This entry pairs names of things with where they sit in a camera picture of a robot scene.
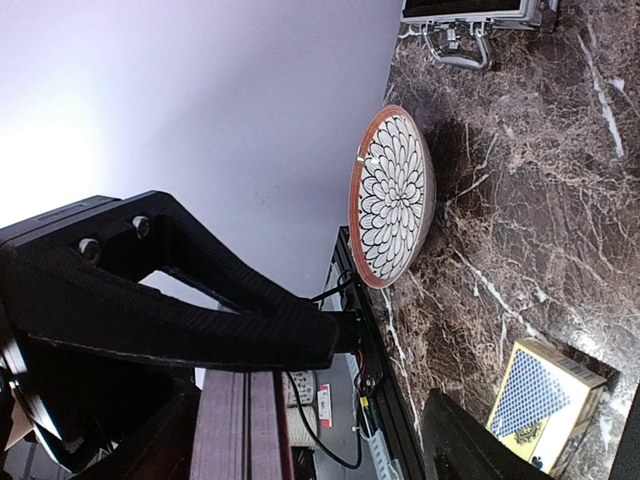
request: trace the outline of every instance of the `black cable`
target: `black cable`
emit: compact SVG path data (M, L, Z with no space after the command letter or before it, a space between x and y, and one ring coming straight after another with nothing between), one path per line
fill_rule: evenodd
M364 355L362 350L358 350L358 374L353 379L353 388L362 396L362 375L365 370Z
M344 272L342 272L340 274L340 276L338 277L338 281L336 282L338 284L338 286L333 287L331 290L327 290L326 292L322 292L320 295L317 295L317 296L313 297L311 299L311 302L316 303L316 302L319 302L321 300L324 300L325 298L328 298L331 295L334 295L334 294L336 294L338 292L341 292L346 287L351 285L351 282L353 282L353 277L349 278L349 280L345 280L344 283L340 283L340 280L342 279L342 277L344 276L345 273L352 273L352 272L351 272L351 270L345 270Z
M318 444L318 447L320 447L320 450L322 450L324 453L327 454L329 458L339 463L344 468L348 468L349 470L359 469L360 465L362 464L362 443L361 443L362 440L360 439L359 427L356 427L356 442L357 442L357 449L358 449L356 454L357 455L356 463L354 464L347 463L343 459L341 459L339 456L337 456L335 453L333 453L331 450L329 450L325 446L325 444L320 441L318 436L315 433L313 433L313 429L311 428L311 425L309 425L309 421L307 420L307 417L304 414L304 410L302 409L302 401L300 400L300 392L298 392L298 386L296 385L296 382L294 381L291 374L289 372L286 372L286 373L287 373L287 377L289 377L289 381L291 382L291 385L293 386L293 394L296 397L296 403L298 404L298 411L300 412L300 417L302 417L302 423L304 424L304 428L307 429L307 432L309 433L311 438L313 438L313 440Z

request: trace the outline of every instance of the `marble countertop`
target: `marble countertop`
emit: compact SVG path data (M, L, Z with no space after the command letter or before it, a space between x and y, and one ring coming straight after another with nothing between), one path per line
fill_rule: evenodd
M568 479L607 477L640 378L638 25L633 0L562 0L554 33L494 32L489 72L403 26L385 97L438 182L420 257L372 292L416 425L433 387L486 422L514 341L544 337L609 379Z

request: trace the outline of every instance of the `yellow box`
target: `yellow box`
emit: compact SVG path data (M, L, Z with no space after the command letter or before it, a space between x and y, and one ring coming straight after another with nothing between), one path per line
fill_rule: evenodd
M558 478L598 407L605 382L538 340L518 340L487 428L519 457Z

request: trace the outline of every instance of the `power strip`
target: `power strip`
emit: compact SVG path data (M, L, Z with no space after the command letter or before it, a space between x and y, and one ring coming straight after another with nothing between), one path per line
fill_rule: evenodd
M398 460L391 460L382 430L367 440L378 480L404 480Z

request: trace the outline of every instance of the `plate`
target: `plate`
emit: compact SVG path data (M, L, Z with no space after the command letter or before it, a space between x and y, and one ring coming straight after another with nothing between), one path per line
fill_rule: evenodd
M391 105L373 118L358 149L349 195L349 233L362 280L395 282L420 253L433 221L436 182L424 137Z

